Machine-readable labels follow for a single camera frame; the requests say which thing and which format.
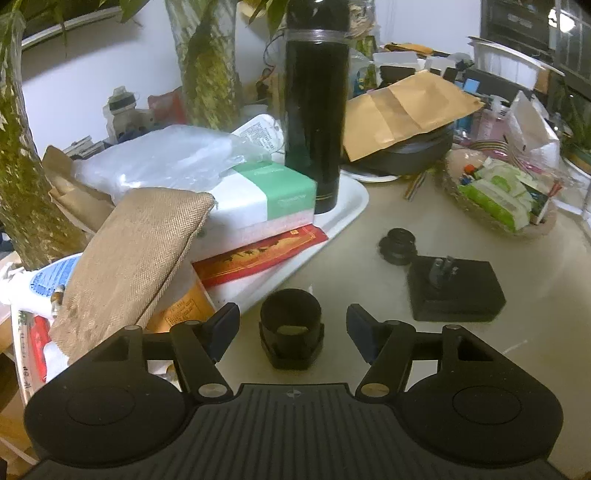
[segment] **kraft paper bag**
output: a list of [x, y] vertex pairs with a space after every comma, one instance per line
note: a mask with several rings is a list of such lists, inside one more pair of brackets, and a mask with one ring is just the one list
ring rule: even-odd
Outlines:
[[343, 143], [350, 161], [476, 112], [483, 104], [425, 70], [347, 102]]
[[47, 147], [41, 165], [53, 203], [76, 227], [94, 235], [115, 208], [111, 197], [74, 179], [72, 159], [56, 147]]

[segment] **white wall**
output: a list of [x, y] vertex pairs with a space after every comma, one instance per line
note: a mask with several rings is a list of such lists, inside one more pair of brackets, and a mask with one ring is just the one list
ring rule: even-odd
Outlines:
[[[257, 80], [263, 68], [264, 22], [247, 27], [239, 14], [236, 64], [243, 82]], [[22, 54], [25, 104], [37, 150], [65, 148], [91, 135], [107, 136], [103, 105], [113, 88], [125, 85], [139, 96], [161, 95], [181, 85], [164, 0], [151, 0], [135, 22], [104, 20], [54, 38]]]
[[375, 0], [383, 43], [418, 43], [472, 54], [468, 35], [480, 34], [480, 0]]
[[[471, 53], [465, 37], [479, 33], [479, 0], [375, 1], [382, 42]], [[238, 14], [236, 66], [244, 84], [262, 72], [267, 37], [264, 19], [248, 26]], [[141, 108], [148, 95], [181, 83], [164, 0], [151, 0], [135, 22], [104, 20], [69, 32], [67, 41], [67, 49], [55, 38], [22, 55], [25, 103], [41, 155], [50, 144], [65, 148], [87, 135], [105, 138], [102, 108], [113, 88], [125, 85], [136, 92]]]

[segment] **metal screw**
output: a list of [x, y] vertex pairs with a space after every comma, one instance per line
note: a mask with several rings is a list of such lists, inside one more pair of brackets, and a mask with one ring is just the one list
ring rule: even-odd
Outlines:
[[206, 383], [199, 387], [199, 395], [205, 398], [218, 398], [225, 395], [228, 388], [220, 383]]
[[390, 389], [381, 383], [366, 383], [361, 387], [361, 393], [366, 397], [381, 398], [390, 393]]

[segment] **black lens cap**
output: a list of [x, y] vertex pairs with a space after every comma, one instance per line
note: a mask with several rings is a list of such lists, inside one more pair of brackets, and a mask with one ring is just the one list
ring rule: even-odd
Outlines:
[[392, 228], [379, 241], [379, 252], [392, 265], [408, 265], [417, 255], [415, 237], [404, 228]]

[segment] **black cylindrical part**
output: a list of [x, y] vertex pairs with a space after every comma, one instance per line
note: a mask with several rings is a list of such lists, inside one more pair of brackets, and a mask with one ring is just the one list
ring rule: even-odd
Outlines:
[[339, 189], [347, 101], [348, 0], [291, 0], [285, 52], [285, 165], [315, 180], [316, 213]]
[[312, 364], [324, 339], [321, 315], [320, 303], [305, 290], [286, 288], [267, 297], [259, 334], [274, 367], [301, 370]]

